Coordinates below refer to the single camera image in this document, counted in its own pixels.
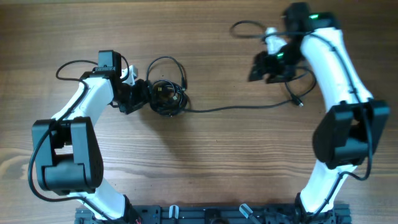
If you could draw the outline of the black USB cable gold plug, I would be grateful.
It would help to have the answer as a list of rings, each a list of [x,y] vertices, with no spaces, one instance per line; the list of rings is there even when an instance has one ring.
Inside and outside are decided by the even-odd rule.
[[[301,97],[304,97],[307,93],[301,95],[295,94],[288,84],[285,84],[286,90],[290,94],[290,99],[285,100],[281,103],[273,105],[262,105],[262,106],[224,106],[220,108],[213,108],[207,110],[194,110],[187,108],[189,99],[181,85],[178,85],[169,80],[156,81],[150,90],[150,107],[156,113],[162,116],[176,116],[183,112],[188,113],[210,113],[215,111],[233,110],[233,109],[271,109],[276,108],[287,103],[294,103],[297,106],[302,106]]]

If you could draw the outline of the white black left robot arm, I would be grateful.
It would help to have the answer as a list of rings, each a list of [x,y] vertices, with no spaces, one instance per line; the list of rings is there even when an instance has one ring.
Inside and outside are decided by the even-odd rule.
[[[31,192],[46,202],[77,200],[99,223],[142,223],[129,199],[104,179],[94,126],[108,106],[124,114],[147,103],[146,83],[122,68],[126,58],[101,50],[94,68],[77,79],[78,90],[50,119],[32,126],[33,153],[27,179]]]

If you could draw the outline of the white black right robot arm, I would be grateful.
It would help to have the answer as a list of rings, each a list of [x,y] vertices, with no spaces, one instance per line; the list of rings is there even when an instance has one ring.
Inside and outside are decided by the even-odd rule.
[[[330,218],[345,179],[361,164],[371,166],[390,109],[375,100],[358,77],[332,13],[313,13],[307,3],[295,2],[282,16],[285,33],[263,34],[267,48],[255,56],[248,79],[286,83],[294,79],[300,61],[311,66],[326,114],[312,137],[317,161],[297,196],[295,218],[322,222]]]

